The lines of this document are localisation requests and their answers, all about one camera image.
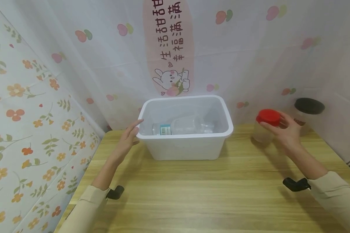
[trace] beige sleeve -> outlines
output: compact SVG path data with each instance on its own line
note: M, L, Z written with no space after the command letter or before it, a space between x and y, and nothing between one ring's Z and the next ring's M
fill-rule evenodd
M78 200L59 233L90 233L99 211L105 206L106 195L110 191L102 191L93 186L88 186Z
M350 186L336 172L308 180L312 196L350 232Z

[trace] bunny illustration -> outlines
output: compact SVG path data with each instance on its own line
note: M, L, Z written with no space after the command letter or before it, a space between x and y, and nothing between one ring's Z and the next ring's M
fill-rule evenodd
M176 88L179 88L180 85L183 84L182 91L188 92L190 85L188 79L189 71L183 70L183 72L178 73L175 70L162 72L160 69L155 69L155 72L159 75L159 78L154 77L153 81L162 86L163 89L168 90L178 83Z

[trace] white plastic bin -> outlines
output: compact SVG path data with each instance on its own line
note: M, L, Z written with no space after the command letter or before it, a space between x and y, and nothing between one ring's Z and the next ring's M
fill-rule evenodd
M198 114L214 123L214 133L153 135L153 124ZM145 142L155 160L214 160L224 140L233 132L231 116L224 100L216 95L158 98L145 102L137 137Z

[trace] plastic bottle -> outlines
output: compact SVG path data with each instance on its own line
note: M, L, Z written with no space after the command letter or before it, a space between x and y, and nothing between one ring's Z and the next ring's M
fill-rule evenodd
M313 120L316 115L321 114L325 110L325 106L322 102L311 98L299 98L296 100L293 108L291 108L291 116L302 126L300 135L306 135L311 126L309 121Z
M268 144L273 140L274 135L270 131L263 128L259 124L261 122L266 122L274 127L278 127L280 124L280 113L272 109L263 109L259 111L258 116L256 117L253 138L257 142Z
M205 123L198 115L176 118L172 122L153 124L153 135L180 135L213 133L214 124Z

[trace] black clamp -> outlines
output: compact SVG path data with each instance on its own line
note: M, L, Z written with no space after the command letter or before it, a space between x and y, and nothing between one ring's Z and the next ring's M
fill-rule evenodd
M124 191L124 187L119 185L119 186L117 186L115 188L115 190L111 189L107 193L106 198L113 199L113 200L118 200L121 197L123 191Z
M299 192L305 189L311 189L311 186L308 184L307 179L303 178L295 182L293 179L287 177L283 180L283 185L285 185L292 192Z

